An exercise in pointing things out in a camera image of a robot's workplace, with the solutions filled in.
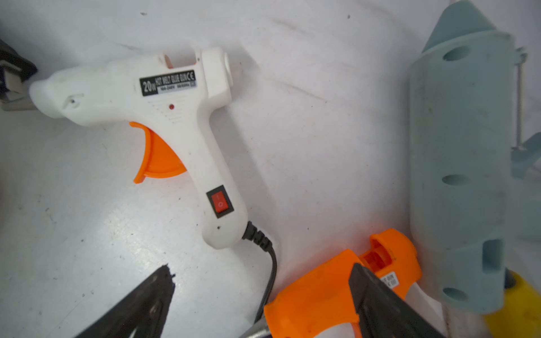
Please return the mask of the orange glue gun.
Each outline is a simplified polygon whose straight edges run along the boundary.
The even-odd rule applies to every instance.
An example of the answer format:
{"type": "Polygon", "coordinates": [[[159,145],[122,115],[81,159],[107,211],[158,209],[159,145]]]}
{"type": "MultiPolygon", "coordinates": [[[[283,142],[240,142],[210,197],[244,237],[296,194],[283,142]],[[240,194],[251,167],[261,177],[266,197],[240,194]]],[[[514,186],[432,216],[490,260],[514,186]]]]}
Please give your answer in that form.
{"type": "Polygon", "coordinates": [[[360,337],[359,318],[349,288],[356,263],[369,269],[400,299],[421,279],[421,266],[412,241],[396,229],[369,238],[362,255],[346,249],[281,291],[263,308],[263,318],[244,337],[316,337],[337,325],[350,323],[360,337]]]}

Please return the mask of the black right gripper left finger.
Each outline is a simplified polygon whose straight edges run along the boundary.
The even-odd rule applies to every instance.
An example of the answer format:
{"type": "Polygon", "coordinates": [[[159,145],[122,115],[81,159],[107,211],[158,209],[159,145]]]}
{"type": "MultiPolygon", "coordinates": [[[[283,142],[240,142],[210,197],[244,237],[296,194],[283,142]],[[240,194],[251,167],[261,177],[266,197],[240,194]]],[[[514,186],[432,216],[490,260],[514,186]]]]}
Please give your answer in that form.
{"type": "Polygon", "coordinates": [[[170,268],[161,266],[77,336],[160,337],[175,287],[170,268]]]}

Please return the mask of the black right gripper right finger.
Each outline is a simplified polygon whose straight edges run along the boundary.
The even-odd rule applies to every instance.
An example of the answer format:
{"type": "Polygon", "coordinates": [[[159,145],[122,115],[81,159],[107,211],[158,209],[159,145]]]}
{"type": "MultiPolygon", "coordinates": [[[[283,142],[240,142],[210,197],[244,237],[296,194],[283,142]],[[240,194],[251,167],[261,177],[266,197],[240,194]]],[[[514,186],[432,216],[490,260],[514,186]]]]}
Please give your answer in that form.
{"type": "Polygon", "coordinates": [[[358,263],[349,277],[349,288],[363,337],[442,336],[368,268],[358,263]]]}

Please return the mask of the white glue gun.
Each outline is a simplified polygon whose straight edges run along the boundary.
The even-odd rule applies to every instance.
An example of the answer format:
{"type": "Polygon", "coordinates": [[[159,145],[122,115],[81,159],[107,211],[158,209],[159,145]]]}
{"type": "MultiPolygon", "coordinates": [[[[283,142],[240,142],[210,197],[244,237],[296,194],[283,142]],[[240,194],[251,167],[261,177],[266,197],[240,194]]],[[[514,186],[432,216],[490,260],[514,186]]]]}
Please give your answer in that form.
{"type": "Polygon", "coordinates": [[[136,56],[60,70],[30,86],[36,109],[81,126],[128,121],[160,137],[190,174],[206,222],[204,241],[227,249],[246,239],[273,253],[269,238],[250,220],[211,130],[211,114],[232,101],[227,53],[214,47],[196,61],[173,67],[165,54],[136,56]]]}

